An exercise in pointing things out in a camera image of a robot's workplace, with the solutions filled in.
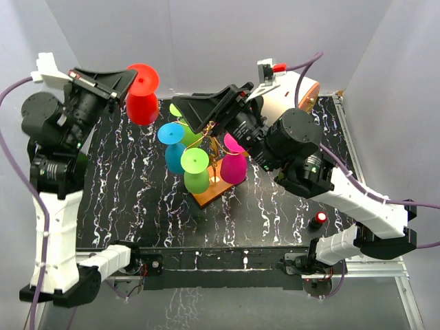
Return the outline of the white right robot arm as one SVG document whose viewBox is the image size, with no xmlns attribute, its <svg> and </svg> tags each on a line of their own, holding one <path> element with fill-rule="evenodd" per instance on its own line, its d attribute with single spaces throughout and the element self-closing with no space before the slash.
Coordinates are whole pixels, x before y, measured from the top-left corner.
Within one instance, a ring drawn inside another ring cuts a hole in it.
<svg viewBox="0 0 440 330">
<path fill-rule="evenodd" d="M 321 273 L 361 254 L 391 260 L 416 249 L 416 232 L 408 227 L 416 207 L 375 196 L 358 183 L 323 146 L 322 128 L 311 114 L 271 104 L 252 83 L 174 96 L 171 102 L 192 132 L 229 133 L 264 171 L 277 172 L 275 182 L 286 191 L 353 218 L 351 227 L 313 239 L 305 255 L 285 261 L 297 273 Z"/>
</svg>

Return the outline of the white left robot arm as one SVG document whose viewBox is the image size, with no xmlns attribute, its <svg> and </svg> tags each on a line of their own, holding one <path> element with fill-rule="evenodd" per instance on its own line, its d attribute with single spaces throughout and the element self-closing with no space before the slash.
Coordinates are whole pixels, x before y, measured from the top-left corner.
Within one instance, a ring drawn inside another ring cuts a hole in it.
<svg viewBox="0 0 440 330">
<path fill-rule="evenodd" d="M 21 107 L 28 136 L 30 185 L 35 189 L 36 262 L 22 301 L 72 308 L 91 303 L 113 273 L 135 274 L 139 247 L 117 240 L 105 250 L 76 259 L 76 228 L 88 158 L 82 148 L 101 115 L 119 109 L 137 73 L 98 73 L 74 68 L 62 83 L 64 98 L 49 92 L 29 96 Z"/>
</svg>

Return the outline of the magenta plastic wine glass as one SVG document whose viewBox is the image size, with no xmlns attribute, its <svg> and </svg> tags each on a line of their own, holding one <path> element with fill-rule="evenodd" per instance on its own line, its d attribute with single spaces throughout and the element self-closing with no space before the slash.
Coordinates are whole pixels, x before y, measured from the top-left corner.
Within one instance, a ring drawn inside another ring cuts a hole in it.
<svg viewBox="0 0 440 330">
<path fill-rule="evenodd" d="M 228 154 L 223 158 L 221 164 L 221 178 L 232 185 L 238 185 L 247 177 L 248 163 L 243 152 L 245 149 L 227 133 L 223 142 L 228 150 Z"/>
</svg>

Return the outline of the green plastic wine glass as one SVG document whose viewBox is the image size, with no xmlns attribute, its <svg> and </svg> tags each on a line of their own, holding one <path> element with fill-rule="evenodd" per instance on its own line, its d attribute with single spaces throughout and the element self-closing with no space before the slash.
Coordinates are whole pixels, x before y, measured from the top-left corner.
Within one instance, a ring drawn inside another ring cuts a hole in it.
<svg viewBox="0 0 440 330">
<path fill-rule="evenodd" d="M 209 188 L 209 156 L 201 148 L 189 148 L 181 157 L 181 167 L 184 169 L 184 184 L 192 194 L 201 194 Z"/>
<path fill-rule="evenodd" d="M 199 147 L 201 144 L 201 140 L 200 140 L 201 134 L 194 134 L 191 131 L 190 127 L 187 125 L 182 114 L 179 112 L 179 110 L 173 103 L 170 103 L 169 111 L 173 116 L 175 116 L 178 119 L 179 124 L 184 129 L 184 136 L 181 139 L 181 143 L 186 147 L 191 147 L 191 148 Z"/>
</svg>

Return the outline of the red plastic wine glass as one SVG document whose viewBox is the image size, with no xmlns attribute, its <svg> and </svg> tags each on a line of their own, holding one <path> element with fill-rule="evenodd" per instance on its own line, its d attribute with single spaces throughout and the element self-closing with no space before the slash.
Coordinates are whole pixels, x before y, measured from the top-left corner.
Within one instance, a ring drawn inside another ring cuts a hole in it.
<svg viewBox="0 0 440 330">
<path fill-rule="evenodd" d="M 152 124 L 160 112 L 155 95 L 160 77 L 151 66 L 144 63 L 132 64 L 127 69 L 134 69 L 137 72 L 126 99 L 127 115 L 134 124 L 140 126 Z"/>
</svg>

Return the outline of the blue plastic wine glass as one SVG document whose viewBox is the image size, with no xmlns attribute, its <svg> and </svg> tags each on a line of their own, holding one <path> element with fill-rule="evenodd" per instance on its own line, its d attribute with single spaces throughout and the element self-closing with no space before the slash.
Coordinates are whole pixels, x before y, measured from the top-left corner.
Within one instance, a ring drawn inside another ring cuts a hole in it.
<svg viewBox="0 0 440 330">
<path fill-rule="evenodd" d="M 183 136 L 184 129 L 176 122 L 164 124 L 157 133 L 159 141 L 166 145 L 166 166 L 170 172 L 178 175 L 184 174 L 181 165 L 181 158 L 186 148 L 181 143 Z"/>
</svg>

